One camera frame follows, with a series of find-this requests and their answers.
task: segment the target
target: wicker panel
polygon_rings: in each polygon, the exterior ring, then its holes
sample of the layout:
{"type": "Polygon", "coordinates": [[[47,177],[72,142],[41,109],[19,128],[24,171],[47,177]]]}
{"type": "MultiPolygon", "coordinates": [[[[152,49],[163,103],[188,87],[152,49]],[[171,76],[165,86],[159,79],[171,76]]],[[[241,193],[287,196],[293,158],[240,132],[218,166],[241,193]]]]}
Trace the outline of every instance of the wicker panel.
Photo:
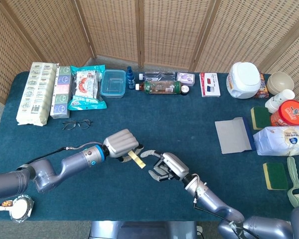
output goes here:
{"type": "Polygon", "coordinates": [[[223,0],[196,71],[228,72],[238,61],[259,66],[299,19],[299,0],[223,0]]]}
{"type": "Polygon", "coordinates": [[[138,60],[134,0],[80,0],[97,54],[138,60]]]}
{"type": "Polygon", "coordinates": [[[10,91],[15,75],[30,69],[37,59],[26,47],[22,39],[0,12],[0,102],[5,100],[10,91]]]}
{"type": "Polygon", "coordinates": [[[81,66],[91,57],[71,1],[6,2],[48,62],[81,66]]]}
{"type": "Polygon", "coordinates": [[[145,0],[145,63],[189,68],[210,0],[145,0]]]}
{"type": "Polygon", "coordinates": [[[296,99],[299,100],[299,37],[269,69],[270,73],[276,71],[286,72],[292,77],[296,99]]]}

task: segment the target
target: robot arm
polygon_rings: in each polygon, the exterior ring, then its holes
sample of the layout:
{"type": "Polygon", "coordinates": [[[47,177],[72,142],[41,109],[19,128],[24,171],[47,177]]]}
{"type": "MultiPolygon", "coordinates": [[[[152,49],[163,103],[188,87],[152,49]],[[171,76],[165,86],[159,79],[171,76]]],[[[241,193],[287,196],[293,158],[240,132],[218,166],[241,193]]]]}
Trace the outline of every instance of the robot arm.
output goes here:
{"type": "Polygon", "coordinates": [[[291,225],[283,220],[262,217],[244,216],[236,209],[225,204],[203,183],[197,174],[189,173],[188,167],[172,153],[158,153],[155,150],[145,151],[141,157],[153,155],[159,158],[154,170],[149,170],[150,176],[156,181],[177,179],[183,182],[185,190],[194,197],[194,207],[199,203],[215,216],[224,215],[218,225],[220,235],[225,239],[293,239],[291,225]]]}
{"type": "Polygon", "coordinates": [[[56,174],[51,162],[42,158],[24,164],[17,171],[0,174],[0,199],[22,194],[33,180],[38,192],[56,188],[65,179],[105,161],[107,156],[118,158],[139,146],[128,129],[117,132],[83,151],[64,158],[62,170],[56,174]]]}

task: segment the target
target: tissue pack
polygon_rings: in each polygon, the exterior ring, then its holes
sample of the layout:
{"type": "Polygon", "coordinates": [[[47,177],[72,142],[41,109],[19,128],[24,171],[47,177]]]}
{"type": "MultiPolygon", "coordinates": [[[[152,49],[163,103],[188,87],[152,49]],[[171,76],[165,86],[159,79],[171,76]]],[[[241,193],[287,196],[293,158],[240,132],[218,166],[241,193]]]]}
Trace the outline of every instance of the tissue pack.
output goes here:
{"type": "Polygon", "coordinates": [[[298,155],[299,126],[266,127],[254,134],[254,141],[258,155],[298,155]]]}
{"type": "Polygon", "coordinates": [[[71,100],[71,86],[73,76],[70,66],[60,66],[56,71],[54,90],[52,97],[52,106],[50,115],[54,119],[69,118],[70,111],[67,108],[71,100]]]}

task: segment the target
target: orange lid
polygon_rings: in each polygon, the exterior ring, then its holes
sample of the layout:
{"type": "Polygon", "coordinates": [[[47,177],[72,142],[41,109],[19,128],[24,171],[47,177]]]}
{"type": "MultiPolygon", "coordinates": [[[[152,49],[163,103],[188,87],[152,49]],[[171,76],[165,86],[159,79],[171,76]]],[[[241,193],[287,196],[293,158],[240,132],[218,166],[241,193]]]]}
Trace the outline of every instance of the orange lid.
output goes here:
{"type": "Polygon", "coordinates": [[[279,115],[289,125],[299,125],[299,102],[285,101],[279,107],[279,115]]]}

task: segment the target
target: green handle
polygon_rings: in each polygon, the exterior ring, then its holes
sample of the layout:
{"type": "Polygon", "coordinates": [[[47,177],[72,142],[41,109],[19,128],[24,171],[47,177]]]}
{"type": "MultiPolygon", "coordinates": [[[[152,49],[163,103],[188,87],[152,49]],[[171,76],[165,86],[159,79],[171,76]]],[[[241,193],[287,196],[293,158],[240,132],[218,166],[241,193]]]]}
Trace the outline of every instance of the green handle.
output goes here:
{"type": "Polygon", "coordinates": [[[287,164],[291,180],[294,183],[294,188],[299,188],[299,179],[295,159],[293,157],[288,157],[287,164]]]}

